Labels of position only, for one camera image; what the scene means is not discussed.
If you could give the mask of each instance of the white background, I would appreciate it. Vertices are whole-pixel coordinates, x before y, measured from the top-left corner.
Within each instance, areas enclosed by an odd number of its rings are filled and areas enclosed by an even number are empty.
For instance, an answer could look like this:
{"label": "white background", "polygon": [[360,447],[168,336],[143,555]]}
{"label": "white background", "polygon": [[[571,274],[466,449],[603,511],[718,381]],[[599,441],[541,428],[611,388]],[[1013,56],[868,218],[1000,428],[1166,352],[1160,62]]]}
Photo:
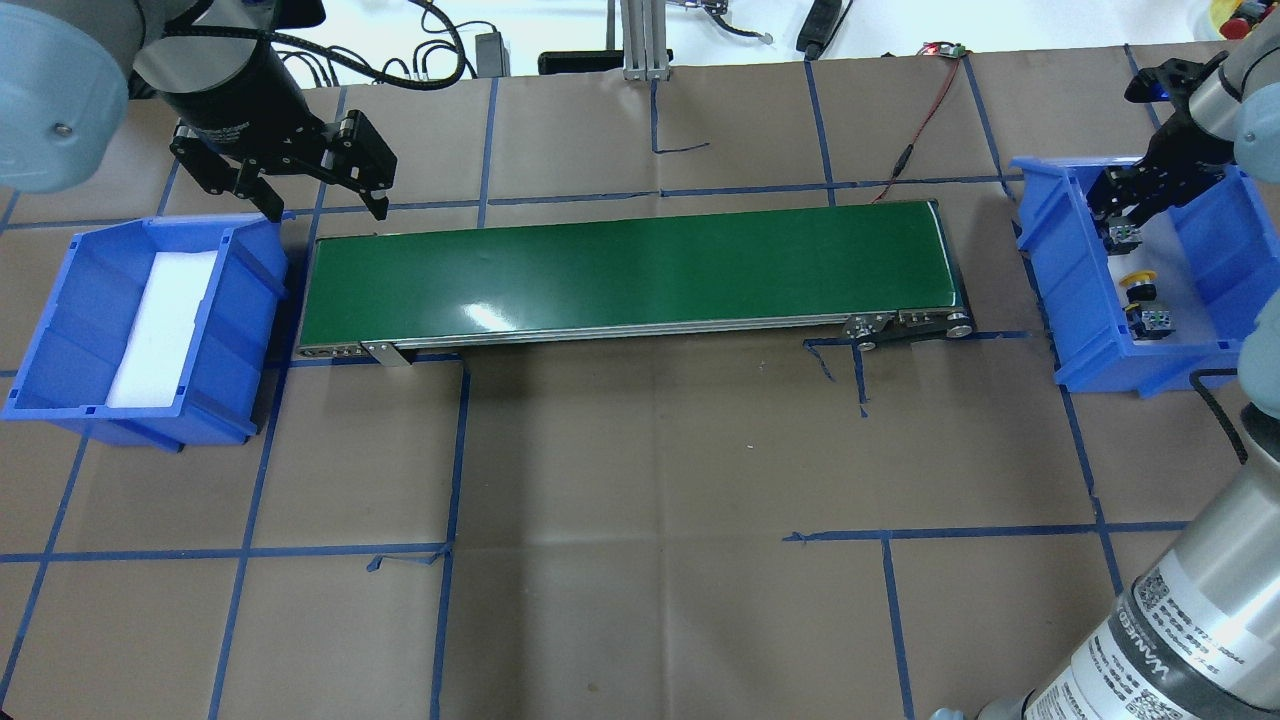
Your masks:
{"label": "white background", "polygon": [[[854,5],[827,58],[910,55],[928,41],[965,44],[978,53],[1051,47],[1096,47],[1215,38],[1206,10],[1210,0],[852,0]],[[668,46],[676,65],[780,63],[799,60],[795,38],[812,0],[730,0],[732,24],[768,32],[774,44],[732,37],[701,10],[671,6]],[[544,50],[602,50],[607,0],[438,0],[456,23],[490,20],[511,51],[512,74],[536,74]],[[323,45],[343,45],[381,67],[406,60],[428,37],[421,10],[404,0],[328,0],[329,20],[297,35]],[[465,28],[471,36],[486,28]],[[618,32],[621,47],[621,31]],[[289,63],[303,87],[311,77]],[[433,73],[447,74],[445,53],[431,56]],[[344,82],[361,82],[342,72]]]}

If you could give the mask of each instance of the empty blue bin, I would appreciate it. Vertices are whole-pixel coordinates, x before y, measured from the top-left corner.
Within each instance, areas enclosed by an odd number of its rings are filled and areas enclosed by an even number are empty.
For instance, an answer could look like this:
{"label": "empty blue bin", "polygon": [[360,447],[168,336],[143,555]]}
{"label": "empty blue bin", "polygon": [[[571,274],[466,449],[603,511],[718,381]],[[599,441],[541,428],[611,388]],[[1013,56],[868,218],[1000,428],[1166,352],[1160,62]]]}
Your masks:
{"label": "empty blue bin", "polygon": [[1103,168],[1132,161],[1012,161],[1027,178],[1018,247],[1030,258],[1053,333],[1060,363],[1055,378],[1073,392],[1138,391],[1149,397],[1189,388],[1193,370],[1235,368],[1254,318],[1280,288],[1275,228],[1253,181],[1230,167],[1226,178],[1208,192],[1185,208],[1171,208],[1167,219],[1157,217],[1144,228],[1146,233],[1171,223],[1190,287],[1162,287],[1158,278],[1156,284],[1162,297],[1166,290],[1183,292],[1189,309],[1204,318],[1206,329],[1135,341],[1085,200]]}
{"label": "empty blue bin", "polygon": [[[191,291],[198,306],[177,386],[160,383],[172,401],[108,405],[157,255],[197,252],[212,270],[202,297]],[[3,418],[170,452],[243,443],[257,432],[250,416],[287,266],[279,225],[261,215],[150,218],[77,234]]]}

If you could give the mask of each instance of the conveyor belt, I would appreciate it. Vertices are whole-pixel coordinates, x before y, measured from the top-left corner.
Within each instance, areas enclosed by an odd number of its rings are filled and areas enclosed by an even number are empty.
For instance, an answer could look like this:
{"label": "conveyor belt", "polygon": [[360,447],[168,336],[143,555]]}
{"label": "conveyor belt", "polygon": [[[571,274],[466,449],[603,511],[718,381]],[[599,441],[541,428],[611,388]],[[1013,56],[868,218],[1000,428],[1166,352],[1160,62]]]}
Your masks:
{"label": "conveyor belt", "polygon": [[324,238],[298,351],[847,322],[861,342],[972,328],[933,202]]}

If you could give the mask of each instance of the red wire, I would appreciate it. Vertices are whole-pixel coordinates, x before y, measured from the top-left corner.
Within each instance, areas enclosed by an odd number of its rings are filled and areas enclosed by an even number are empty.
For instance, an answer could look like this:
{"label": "red wire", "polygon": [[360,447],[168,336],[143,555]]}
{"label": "red wire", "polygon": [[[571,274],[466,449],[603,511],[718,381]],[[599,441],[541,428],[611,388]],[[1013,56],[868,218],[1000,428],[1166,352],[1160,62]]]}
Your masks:
{"label": "red wire", "polygon": [[[951,83],[955,82],[956,72],[959,69],[960,69],[960,60],[959,59],[951,60],[951,70],[947,72],[947,79],[942,82],[942,88],[938,90],[938,96],[933,99],[933,106],[929,108],[929,114],[924,115],[924,122],[920,123],[920,127],[915,128],[915,135],[911,136],[911,142],[909,142],[909,145],[915,145],[916,141],[920,140],[920,135],[924,133],[925,126],[929,124],[929,120],[932,120],[933,115],[937,114],[938,108],[942,106],[942,101],[946,100],[947,94],[951,92]],[[888,184],[884,186],[884,190],[882,190],[881,193],[876,196],[876,200],[872,200],[872,202],[874,204],[883,200],[884,196],[888,195],[888,190],[893,187],[893,183],[896,182],[897,182],[896,177],[890,178]]]}

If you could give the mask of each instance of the qr code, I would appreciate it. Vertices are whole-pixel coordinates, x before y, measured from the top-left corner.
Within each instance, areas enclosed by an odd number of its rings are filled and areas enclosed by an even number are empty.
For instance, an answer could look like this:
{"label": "qr code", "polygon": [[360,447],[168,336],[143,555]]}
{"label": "qr code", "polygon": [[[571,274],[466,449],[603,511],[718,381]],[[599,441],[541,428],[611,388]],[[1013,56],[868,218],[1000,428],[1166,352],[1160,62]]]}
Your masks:
{"label": "qr code", "polygon": [[1165,703],[1151,691],[1142,691],[1140,696],[1129,701],[1125,710],[1138,720],[1183,720],[1184,717],[1176,707]]}
{"label": "qr code", "polygon": [[1152,610],[1166,597],[1169,597],[1169,585],[1160,570],[1147,575],[1147,579],[1138,584],[1138,602],[1142,603],[1143,610]]}

